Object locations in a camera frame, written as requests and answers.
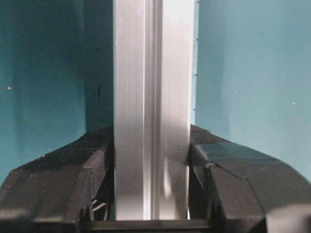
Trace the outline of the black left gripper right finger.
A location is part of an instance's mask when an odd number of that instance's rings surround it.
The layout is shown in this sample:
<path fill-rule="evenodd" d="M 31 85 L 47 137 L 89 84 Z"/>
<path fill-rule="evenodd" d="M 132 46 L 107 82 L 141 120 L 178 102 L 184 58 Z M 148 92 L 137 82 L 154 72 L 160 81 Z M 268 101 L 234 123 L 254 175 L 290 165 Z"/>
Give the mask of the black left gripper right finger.
<path fill-rule="evenodd" d="M 191 218 L 223 233 L 308 233 L 311 184 L 285 162 L 190 128 Z"/>

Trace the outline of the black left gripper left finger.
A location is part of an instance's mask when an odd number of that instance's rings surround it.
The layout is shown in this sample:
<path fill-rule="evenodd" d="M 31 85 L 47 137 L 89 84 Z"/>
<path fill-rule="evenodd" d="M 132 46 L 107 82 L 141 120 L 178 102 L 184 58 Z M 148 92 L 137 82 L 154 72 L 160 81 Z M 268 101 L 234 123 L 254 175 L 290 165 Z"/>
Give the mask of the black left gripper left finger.
<path fill-rule="evenodd" d="M 113 127 L 13 169 L 0 188 L 3 233 L 78 233 L 108 220 L 113 194 Z"/>

